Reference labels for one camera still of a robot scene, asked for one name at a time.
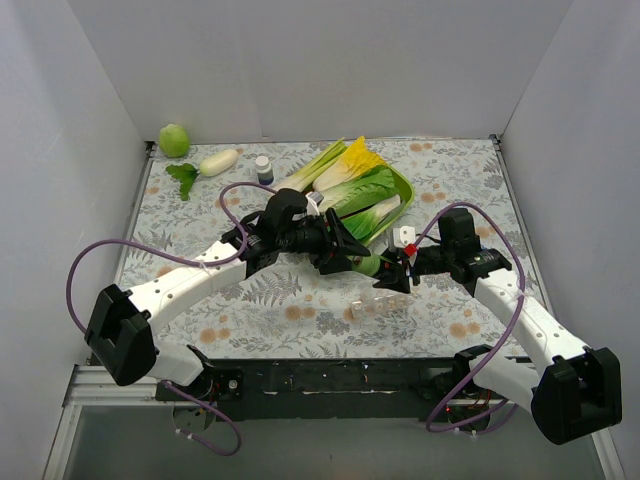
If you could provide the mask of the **green pill bottle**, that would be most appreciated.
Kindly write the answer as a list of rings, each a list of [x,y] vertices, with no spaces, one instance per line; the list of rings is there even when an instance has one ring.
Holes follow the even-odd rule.
[[[351,270],[370,278],[377,278],[384,269],[386,260],[377,254],[370,256],[354,256],[351,259]]]

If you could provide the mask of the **clear weekly pill organizer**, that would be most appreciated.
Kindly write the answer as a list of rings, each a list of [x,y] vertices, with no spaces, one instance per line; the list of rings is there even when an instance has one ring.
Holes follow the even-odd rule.
[[[354,319],[360,320],[405,310],[410,300],[409,296],[398,293],[366,297],[352,302],[349,311]]]

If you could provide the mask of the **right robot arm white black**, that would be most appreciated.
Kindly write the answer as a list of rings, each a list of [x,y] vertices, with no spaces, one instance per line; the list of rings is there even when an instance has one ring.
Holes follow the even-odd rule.
[[[616,355],[590,347],[526,294],[519,259],[482,246],[474,209],[459,202],[439,212],[430,223],[440,234],[433,246],[421,246],[425,236],[412,227],[394,229],[375,274],[379,287],[408,292],[423,276],[447,273],[505,327],[494,346],[455,355],[453,387],[427,417],[427,430],[437,431],[437,415],[457,394],[471,398],[483,390],[529,412],[556,445],[619,424],[622,388]]]

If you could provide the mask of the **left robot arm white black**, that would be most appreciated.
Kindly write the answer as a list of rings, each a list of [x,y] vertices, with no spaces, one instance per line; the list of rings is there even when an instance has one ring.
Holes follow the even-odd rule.
[[[158,334],[184,311],[276,262],[282,253],[308,255],[322,274],[351,268],[369,256],[333,209],[319,210],[316,195],[274,193],[265,208],[236,223],[191,261],[147,283],[123,290],[112,284],[96,299],[85,341],[119,386],[145,376],[178,384],[193,400],[205,398],[213,377],[196,348],[163,343]]]

